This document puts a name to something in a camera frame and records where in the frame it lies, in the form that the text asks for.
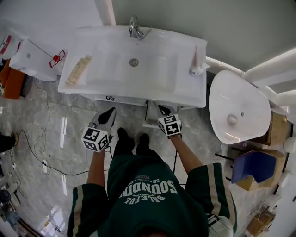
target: white sink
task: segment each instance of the white sink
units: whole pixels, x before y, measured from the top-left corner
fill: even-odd
[[[206,44],[202,39],[159,29],[152,29],[141,41],[130,37],[128,26],[79,29],[69,48],[58,91],[205,107],[206,72],[195,78],[189,68],[196,46],[198,63],[206,61]],[[76,63],[87,54],[92,60],[77,84],[66,85]],[[130,65],[132,59],[137,66]]]
[[[237,74],[219,72],[211,85],[210,119],[219,140],[234,144],[264,135],[271,111],[268,99]]]

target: marble floor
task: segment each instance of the marble floor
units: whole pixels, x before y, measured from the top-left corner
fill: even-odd
[[[114,151],[118,140],[117,128],[125,128],[135,140],[141,133],[150,136],[150,148],[158,152],[162,159],[173,169],[175,148],[159,129],[142,126],[146,108],[106,101],[92,101],[75,94],[61,94],[56,82],[37,82],[28,80],[25,98],[8,100],[0,97],[0,130],[4,135],[12,131],[24,130],[30,146],[40,160],[68,174],[76,174],[89,168],[92,153],[87,151],[81,141],[81,133],[96,112],[103,112],[114,106],[117,117],[112,129],[115,136],[111,143]],[[183,123],[183,140],[204,164],[225,160],[215,156],[221,149],[210,125],[208,108],[182,110],[179,113]],[[66,132],[61,127],[67,120]],[[12,169],[9,154],[1,155],[5,174],[11,172],[12,180],[20,183],[17,195],[21,201],[17,211],[21,218],[35,230],[45,236],[65,236],[68,217],[72,205],[72,189],[86,182],[87,173],[67,176],[51,169],[45,174],[42,165],[29,150],[23,134],[17,147],[12,149],[12,161],[16,163],[19,180]],[[106,153],[105,169],[109,168],[111,157]],[[180,183],[186,183],[187,174],[177,157],[175,174]],[[238,213],[238,231],[243,233],[249,214],[266,198],[271,189],[247,192],[235,184],[229,183]]]

